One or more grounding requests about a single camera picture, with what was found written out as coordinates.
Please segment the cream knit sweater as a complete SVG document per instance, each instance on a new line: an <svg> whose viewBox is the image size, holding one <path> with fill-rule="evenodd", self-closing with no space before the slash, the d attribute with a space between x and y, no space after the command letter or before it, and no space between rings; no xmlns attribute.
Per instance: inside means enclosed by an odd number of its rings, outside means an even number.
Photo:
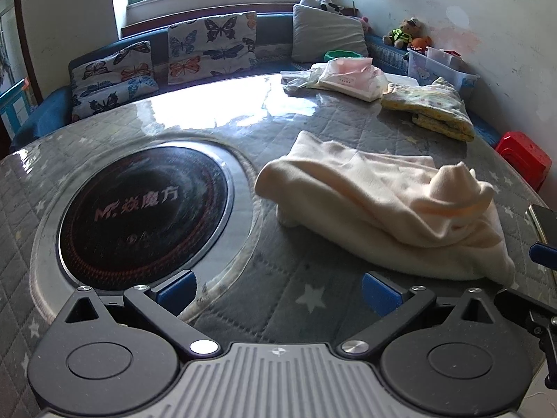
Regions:
<svg viewBox="0 0 557 418"><path fill-rule="evenodd" d="M463 162L364 152L298 134L255 183L277 219L403 274L513 285L494 187Z"/></svg>

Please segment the pink white folded clothes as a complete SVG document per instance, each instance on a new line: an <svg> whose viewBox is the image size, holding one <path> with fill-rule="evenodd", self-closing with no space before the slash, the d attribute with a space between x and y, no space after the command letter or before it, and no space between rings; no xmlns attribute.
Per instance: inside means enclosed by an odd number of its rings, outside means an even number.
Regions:
<svg viewBox="0 0 557 418"><path fill-rule="evenodd" d="M281 71L284 92L294 95L302 89L328 90L373 102L382 97L389 81L371 57L340 57L315 63L308 70Z"/></svg>

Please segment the red plastic stool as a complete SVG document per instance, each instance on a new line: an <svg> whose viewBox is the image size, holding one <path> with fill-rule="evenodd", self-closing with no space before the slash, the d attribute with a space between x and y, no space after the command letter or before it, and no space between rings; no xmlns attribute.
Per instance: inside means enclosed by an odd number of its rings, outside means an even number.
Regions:
<svg viewBox="0 0 557 418"><path fill-rule="evenodd" d="M530 137L521 131L506 132L496 145L496 152L515 168L521 177L539 192L552 160Z"/></svg>

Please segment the black induction cooktop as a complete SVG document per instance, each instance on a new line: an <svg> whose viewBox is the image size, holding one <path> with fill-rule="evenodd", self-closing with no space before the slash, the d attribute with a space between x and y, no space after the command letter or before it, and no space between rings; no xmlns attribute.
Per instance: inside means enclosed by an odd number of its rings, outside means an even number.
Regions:
<svg viewBox="0 0 557 418"><path fill-rule="evenodd" d="M65 274L104 292L156 284L207 254L228 223L235 190L207 145L156 145L84 183L57 232Z"/></svg>

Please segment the grey quilted table cover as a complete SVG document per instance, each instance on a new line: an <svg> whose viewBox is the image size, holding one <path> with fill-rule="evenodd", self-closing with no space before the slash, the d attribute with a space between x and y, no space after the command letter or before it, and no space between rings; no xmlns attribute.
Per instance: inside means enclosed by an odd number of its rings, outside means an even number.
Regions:
<svg viewBox="0 0 557 418"><path fill-rule="evenodd" d="M529 259L535 231L526 211L539 196L482 139L455 141L422 129L378 103L308 90L291 97L277 76L217 81L128 104L59 129L1 162L1 413L33 417L39 409L26 365L48 329L29 290L37 229L77 183L127 148L174 135L224 145L239 157L244 184L287 154L309 131L365 152L430 156L437 166L465 163L492 184L520 292L556 302L556 275ZM207 261L242 274L211 303L186 313L219 342L339 342L374 321L362 302L369 264L305 227L287 229L275 205L248 197L243 233L226 233Z"/></svg>

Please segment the yellow patterned folded garment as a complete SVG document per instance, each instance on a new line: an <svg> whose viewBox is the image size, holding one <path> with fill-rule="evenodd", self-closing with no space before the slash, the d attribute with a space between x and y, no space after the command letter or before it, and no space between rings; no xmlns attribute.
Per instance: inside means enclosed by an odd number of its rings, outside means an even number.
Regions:
<svg viewBox="0 0 557 418"><path fill-rule="evenodd" d="M457 141L475 139L472 124L460 94L443 77L426 86L390 83L382 94L385 109L411 113L415 125Z"/></svg>

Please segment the clear plastic storage box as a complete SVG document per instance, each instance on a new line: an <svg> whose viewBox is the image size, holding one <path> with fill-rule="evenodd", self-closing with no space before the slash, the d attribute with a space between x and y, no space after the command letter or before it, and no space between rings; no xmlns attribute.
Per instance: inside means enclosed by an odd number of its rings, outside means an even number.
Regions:
<svg viewBox="0 0 557 418"><path fill-rule="evenodd" d="M438 61L438 57L424 55L415 50L408 51L408 76L414 78L420 86L431 85L439 77L444 78L450 83L462 100L468 100L479 76L458 58L451 54L446 54L447 60Z"/></svg>

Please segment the left butterfly cushion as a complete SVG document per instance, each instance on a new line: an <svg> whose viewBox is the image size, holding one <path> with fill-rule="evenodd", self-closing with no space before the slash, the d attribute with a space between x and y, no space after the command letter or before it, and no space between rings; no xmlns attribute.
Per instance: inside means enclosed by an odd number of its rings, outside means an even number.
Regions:
<svg viewBox="0 0 557 418"><path fill-rule="evenodd" d="M134 44L71 70L72 121L118 108L155 93L150 41Z"/></svg>

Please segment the butterfly cushion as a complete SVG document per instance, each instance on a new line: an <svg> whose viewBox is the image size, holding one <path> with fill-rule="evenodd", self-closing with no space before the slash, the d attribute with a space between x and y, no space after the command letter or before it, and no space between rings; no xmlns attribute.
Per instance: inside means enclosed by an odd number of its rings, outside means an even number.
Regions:
<svg viewBox="0 0 557 418"><path fill-rule="evenodd" d="M258 65L257 13L198 18L168 28L168 83L244 73Z"/></svg>
<svg viewBox="0 0 557 418"><path fill-rule="evenodd" d="M72 121L118 108L155 93L150 41L134 44L71 70Z"/></svg>

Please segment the teddy bear toy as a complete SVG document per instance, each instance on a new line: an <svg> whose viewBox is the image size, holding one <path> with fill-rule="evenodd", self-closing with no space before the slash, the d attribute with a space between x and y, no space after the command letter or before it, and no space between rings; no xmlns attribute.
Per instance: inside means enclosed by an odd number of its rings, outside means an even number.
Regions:
<svg viewBox="0 0 557 418"><path fill-rule="evenodd" d="M423 24L417 18L404 19L398 28L382 37L382 42L400 50L415 50L424 54L433 46L430 36L422 35Z"/></svg>

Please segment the blue sofa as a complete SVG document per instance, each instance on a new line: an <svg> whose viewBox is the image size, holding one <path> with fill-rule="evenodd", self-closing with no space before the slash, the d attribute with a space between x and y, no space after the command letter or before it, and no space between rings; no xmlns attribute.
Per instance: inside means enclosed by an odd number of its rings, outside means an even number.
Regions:
<svg viewBox="0 0 557 418"><path fill-rule="evenodd" d="M168 28L151 29L127 36L112 44L93 50L81 57L77 57L68 64L68 69L73 70L82 64L101 61L117 53L131 44L149 41L151 45L152 64L155 68L155 77L159 85L158 93L168 93L172 89L167 85L168 64ZM373 64L385 73L402 75L408 72L408 61L404 53L393 47L382 44L375 35L366 36L366 44L373 58ZM281 70L303 70L310 65L296 63L291 60L293 45L293 14L290 12L260 13L257 15L257 37L255 51L258 57L257 67L246 72L237 72L237 77L262 75L263 73L277 73ZM73 122L72 109L76 86L62 86L50 93L27 119L14 136L10 150L15 152L32 141L36 141L65 125Z"/></svg>

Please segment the green plastic basin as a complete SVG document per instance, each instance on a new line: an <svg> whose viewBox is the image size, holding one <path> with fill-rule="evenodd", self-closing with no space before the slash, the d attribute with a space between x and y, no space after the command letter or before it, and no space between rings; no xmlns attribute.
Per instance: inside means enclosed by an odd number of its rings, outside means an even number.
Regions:
<svg viewBox="0 0 557 418"><path fill-rule="evenodd" d="M359 57L362 57L362 55L350 50L329 50L324 55L324 61L329 62L337 59L358 59Z"/></svg>

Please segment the right butterfly cushion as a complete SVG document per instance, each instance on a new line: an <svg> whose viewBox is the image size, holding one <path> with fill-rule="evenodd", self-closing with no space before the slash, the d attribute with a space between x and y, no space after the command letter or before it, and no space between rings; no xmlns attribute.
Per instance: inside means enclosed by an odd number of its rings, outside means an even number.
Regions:
<svg viewBox="0 0 557 418"><path fill-rule="evenodd" d="M244 73L258 65L257 13L198 18L168 28L168 83Z"/></svg>

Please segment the grey pillow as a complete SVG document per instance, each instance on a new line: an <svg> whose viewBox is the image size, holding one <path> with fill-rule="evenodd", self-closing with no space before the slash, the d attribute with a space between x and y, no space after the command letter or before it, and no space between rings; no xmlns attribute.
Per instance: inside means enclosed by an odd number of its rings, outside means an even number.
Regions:
<svg viewBox="0 0 557 418"><path fill-rule="evenodd" d="M322 9L294 5L292 59L296 62L321 61L331 50L352 51L367 57L361 22Z"/></svg>

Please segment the white plush toy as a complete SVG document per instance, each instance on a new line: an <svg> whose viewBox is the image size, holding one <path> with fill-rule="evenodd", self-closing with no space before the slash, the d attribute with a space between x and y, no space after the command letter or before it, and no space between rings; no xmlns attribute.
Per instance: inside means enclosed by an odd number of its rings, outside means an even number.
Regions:
<svg viewBox="0 0 557 418"><path fill-rule="evenodd" d="M343 7L333 3L331 0L300 0L299 5L304 5L314 9L322 9L327 12L341 14Z"/></svg>

